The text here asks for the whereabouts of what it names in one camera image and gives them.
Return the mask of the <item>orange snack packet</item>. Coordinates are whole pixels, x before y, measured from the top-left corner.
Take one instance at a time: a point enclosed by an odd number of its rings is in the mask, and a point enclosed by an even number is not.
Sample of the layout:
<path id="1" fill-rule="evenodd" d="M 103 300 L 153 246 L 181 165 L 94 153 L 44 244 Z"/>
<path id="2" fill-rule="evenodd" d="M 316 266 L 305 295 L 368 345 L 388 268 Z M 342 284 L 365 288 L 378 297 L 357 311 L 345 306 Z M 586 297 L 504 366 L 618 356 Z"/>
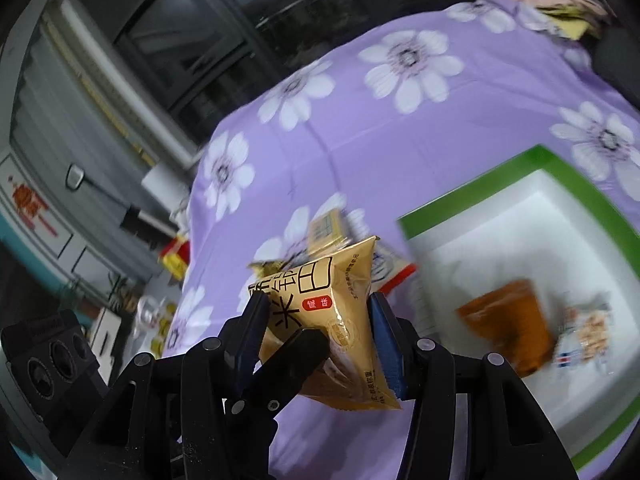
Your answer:
<path id="1" fill-rule="evenodd" d="M 466 327 L 490 342 L 520 377 L 549 362 L 554 337 L 542 314 L 533 283 L 516 280 L 477 297 L 456 310 Z"/>

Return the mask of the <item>white popcorn snack packet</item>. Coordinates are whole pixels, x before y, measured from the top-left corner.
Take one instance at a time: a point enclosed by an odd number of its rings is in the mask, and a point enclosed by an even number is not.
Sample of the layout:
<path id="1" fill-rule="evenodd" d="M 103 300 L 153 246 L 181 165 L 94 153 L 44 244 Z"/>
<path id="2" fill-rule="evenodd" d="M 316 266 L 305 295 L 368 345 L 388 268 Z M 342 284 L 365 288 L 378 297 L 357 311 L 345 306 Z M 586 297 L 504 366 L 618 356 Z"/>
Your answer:
<path id="1" fill-rule="evenodd" d="M 592 366 L 612 374 L 612 307 L 610 294 L 598 292 L 582 304 L 568 304 L 553 353 L 553 365 L 561 373 Z"/>

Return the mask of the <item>gold rice cracker packet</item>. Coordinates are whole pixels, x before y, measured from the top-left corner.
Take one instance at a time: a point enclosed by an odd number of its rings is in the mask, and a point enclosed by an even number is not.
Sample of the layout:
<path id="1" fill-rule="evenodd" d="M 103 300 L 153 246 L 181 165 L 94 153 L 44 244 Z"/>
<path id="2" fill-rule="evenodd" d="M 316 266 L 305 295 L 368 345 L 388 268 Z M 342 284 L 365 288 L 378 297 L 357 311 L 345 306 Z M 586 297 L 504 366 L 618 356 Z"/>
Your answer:
<path id="1" fill-rule="evenodd" d="M 329 357 L 302 388 L 302 395 L 342 411 L 398 410 L 374 348 L 367 300 L 376 238 L 247 286 L 264 292 L 270 318 L 259 359 L 269 360 L 298 330 L 321 330 Z"/>

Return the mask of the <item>gold foil snack packet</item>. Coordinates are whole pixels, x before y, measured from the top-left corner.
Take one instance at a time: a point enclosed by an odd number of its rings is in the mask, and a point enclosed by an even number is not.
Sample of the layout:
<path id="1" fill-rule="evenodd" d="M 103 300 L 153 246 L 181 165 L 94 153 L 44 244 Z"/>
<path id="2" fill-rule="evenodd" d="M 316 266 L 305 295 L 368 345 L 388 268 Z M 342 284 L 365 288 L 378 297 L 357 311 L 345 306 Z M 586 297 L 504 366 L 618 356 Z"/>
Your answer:
<path id="1" fill-rule="evenodd" d="M 284 260 L 260 260 L 251 262 L 248 267 L 254 273 L 256 280 L 262 280 L 280 272 L 286 267 L 286 262 Z"/>

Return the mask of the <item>yellow cracker biscuit pack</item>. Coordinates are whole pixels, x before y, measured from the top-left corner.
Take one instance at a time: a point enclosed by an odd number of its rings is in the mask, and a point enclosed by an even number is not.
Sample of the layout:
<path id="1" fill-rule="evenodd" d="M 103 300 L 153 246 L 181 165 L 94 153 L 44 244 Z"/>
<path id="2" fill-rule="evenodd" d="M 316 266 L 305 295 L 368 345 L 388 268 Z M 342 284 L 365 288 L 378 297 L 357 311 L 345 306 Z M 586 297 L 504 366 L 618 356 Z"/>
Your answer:
<path id="1" fill-rule="evenodd" d="M 332 208 L 309 223 L 307 254 L 310 258 L 336 252 L 349 242 L 349 230 L 341 209 Z"/>

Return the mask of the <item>yellow red gift bag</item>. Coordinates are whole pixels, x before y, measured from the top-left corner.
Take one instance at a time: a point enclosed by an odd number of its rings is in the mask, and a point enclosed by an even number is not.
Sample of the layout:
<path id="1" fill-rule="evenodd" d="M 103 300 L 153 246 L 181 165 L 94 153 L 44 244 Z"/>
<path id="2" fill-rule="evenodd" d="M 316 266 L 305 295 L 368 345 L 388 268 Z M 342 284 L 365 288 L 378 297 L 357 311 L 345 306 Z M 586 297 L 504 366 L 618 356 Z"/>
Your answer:
<path id="1" fill-rule="evenodd" d="M 160 251 L 158 261 L 178 282 L 186 278 L 190 266 L 190 240 L 178 235 Z"/>

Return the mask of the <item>white blue red snack bar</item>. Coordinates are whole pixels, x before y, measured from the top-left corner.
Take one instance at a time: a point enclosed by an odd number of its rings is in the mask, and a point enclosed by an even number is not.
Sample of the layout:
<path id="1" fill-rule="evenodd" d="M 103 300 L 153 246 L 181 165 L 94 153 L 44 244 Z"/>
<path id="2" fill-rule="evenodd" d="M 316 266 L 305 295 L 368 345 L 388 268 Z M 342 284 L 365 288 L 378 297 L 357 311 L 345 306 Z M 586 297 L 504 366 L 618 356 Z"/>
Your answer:
<path id="1" fill-rule="evenodd" d="M 415 273 L 413 262 L 399 255 L 380 238 L 376 241 L 371 266 L 371 292 L 389 295 Z"/>

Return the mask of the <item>green white cardboard box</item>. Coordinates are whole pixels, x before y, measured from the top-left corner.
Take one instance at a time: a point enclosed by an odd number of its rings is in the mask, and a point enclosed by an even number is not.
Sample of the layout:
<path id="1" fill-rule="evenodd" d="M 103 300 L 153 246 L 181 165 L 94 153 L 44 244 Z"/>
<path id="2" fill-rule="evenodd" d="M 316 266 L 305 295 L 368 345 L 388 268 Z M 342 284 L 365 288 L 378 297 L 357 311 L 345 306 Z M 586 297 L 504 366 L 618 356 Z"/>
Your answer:
<path id="1" fill-rule="evenodd" d="M 419 267 L 426 310 L 454 353 L 489 344 L 457 316 L 462 304 L 524 278 L 553 335 L 568 307 L 603 304 L 610 353 L 564 370 L 545 365 L 526 379 L 584 478 L 596 476 L 639 417 L 639 237 L 573 166 L 534 146 L 405 214 L 399 226 Z"/>

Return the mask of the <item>white paper roll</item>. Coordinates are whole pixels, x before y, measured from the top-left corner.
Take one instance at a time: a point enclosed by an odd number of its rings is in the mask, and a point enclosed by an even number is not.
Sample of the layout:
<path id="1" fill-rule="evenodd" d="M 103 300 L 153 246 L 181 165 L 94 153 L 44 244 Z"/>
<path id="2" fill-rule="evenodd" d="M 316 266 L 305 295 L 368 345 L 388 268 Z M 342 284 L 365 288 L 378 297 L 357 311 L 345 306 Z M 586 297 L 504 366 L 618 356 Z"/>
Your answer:
<path id="1" fill-rule="evenodd" d="M 146 173 L 141 185 L 170 214 L 186 206 L 190 196 L 186 181 L 162 162 Z"/>

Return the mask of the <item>purple floral tablecloth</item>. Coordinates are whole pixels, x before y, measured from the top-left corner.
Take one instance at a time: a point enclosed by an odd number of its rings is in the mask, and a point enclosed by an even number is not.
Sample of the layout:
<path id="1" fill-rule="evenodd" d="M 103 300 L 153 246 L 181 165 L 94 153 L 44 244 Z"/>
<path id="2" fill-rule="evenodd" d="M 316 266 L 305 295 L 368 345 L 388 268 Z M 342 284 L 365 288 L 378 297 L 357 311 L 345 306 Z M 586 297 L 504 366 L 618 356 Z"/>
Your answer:
<path id="1" fill-rule="evenodd" d="M 228 116 L 190 197 L 191 263 L 167 353 L 239 314 L 248 265 L 344 208 L 405 247 L 398 219 L 542 145 L 639 222 L 639 112 L 524 4 L 480 0 L 366 32 Z"/>

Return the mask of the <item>dark framed window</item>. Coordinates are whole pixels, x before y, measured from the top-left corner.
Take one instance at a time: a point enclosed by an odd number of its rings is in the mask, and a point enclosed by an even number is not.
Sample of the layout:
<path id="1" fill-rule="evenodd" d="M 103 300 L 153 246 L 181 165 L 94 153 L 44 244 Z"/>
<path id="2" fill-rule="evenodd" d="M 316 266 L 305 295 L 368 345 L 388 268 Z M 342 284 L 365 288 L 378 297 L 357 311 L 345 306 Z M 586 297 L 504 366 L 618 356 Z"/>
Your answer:
<path id="1" fill-rule="evenodd" d="M 199 148 L 299 68 L 404 15 L 471 0 L 63 0 L 114 70 Z"/>

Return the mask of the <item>dark grey sofa cushion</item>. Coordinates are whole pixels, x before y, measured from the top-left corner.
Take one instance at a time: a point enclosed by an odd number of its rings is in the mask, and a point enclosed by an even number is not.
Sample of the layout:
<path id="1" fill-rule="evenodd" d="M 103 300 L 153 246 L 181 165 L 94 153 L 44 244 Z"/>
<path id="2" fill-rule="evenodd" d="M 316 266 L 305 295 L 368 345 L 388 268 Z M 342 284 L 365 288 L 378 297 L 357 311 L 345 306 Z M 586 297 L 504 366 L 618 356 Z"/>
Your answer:
<path id="1" fill-rule="evenodd" d="M 635 108 L 640 104 L 639 41 L 623 27 L 608 28 L 592 55 L 593 70 Z"/>

